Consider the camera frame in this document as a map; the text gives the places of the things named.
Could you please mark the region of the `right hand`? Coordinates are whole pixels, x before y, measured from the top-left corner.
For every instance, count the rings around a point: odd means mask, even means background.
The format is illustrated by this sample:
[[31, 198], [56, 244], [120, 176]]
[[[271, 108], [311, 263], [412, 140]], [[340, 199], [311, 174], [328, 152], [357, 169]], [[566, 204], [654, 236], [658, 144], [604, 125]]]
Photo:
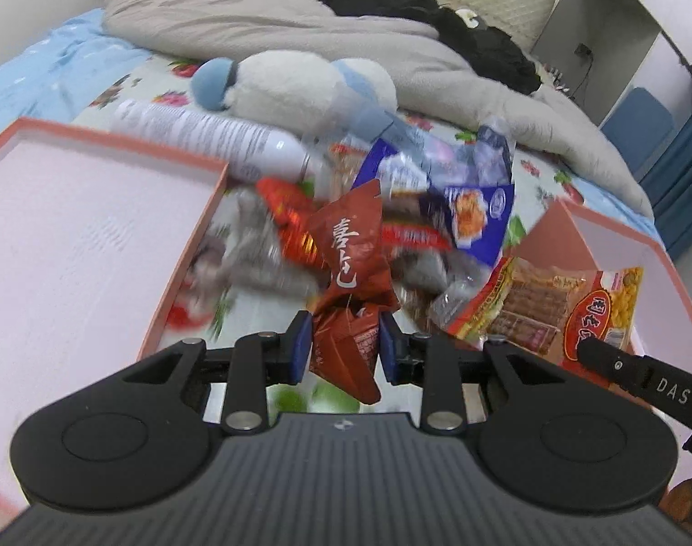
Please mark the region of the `right hand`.
[[692, 478], [668, 490], [659, 509], [692, 534]]

